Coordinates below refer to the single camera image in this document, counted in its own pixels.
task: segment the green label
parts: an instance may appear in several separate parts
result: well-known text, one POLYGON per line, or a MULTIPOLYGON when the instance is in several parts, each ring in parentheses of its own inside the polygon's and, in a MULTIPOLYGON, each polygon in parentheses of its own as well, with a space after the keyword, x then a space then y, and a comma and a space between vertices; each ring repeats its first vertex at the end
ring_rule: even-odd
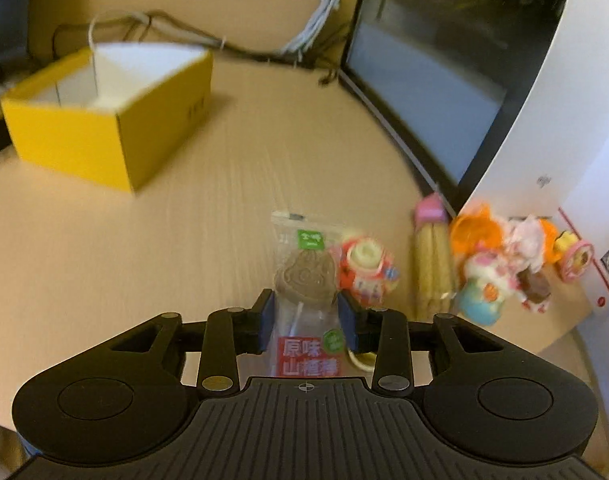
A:
POLYGON ((332 328, 322 336, 322 348, 328 355, 340 354, 344 350, 344 334, 338 328, 332 328))
POLYGON ((298 229, 298 247, 312 251, 324 250, 324 237, 317 231, 298 229))

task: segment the ribbed black surface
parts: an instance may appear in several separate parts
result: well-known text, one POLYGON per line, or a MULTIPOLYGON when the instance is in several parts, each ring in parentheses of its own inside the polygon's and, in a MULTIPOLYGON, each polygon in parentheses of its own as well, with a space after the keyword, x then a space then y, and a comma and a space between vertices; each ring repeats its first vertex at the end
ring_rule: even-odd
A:
POLYGON ((531 468, 476 461, 443 444, 406 400, 357 379, 252 380, 202 403, 163 449, 128 464, 75 468, 34 459, 16 480, 597 480, 577 458, 531 468))

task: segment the toy pile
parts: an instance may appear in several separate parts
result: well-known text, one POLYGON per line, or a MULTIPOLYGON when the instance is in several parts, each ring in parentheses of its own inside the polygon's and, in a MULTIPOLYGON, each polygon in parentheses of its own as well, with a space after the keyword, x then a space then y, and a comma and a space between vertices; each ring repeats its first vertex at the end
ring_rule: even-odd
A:
POLYGON ((572 232, 559 233, 549 220, 505 219, 492 215, 487 205, 460 214, 450 238, 464 282, 455 307, 484 326, 499 319, 505 300, 514 294, 528 310, 545 312, 551 287, 543 267, 555 265, 570 283, 587 270, 594 254, 593 245, 572 232))

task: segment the open cardboard box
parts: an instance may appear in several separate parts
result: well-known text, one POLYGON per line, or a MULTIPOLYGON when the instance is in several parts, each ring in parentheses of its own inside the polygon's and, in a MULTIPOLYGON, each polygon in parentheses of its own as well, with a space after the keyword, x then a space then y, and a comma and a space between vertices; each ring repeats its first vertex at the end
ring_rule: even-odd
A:
POLYGON ((67 56, 2 98, 20 158, 137 190, 207 108, 213 60, 172 43, 104 43, 67 56))

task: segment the green round sticker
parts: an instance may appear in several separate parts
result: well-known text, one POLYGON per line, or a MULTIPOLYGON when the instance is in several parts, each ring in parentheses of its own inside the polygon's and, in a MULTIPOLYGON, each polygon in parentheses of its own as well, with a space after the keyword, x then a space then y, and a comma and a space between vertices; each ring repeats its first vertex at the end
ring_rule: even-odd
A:
POLYGON ((329 355, 339 354, 344 350, 344 334, 338 328, 332 328, 322 336, 322 348, 329 355))

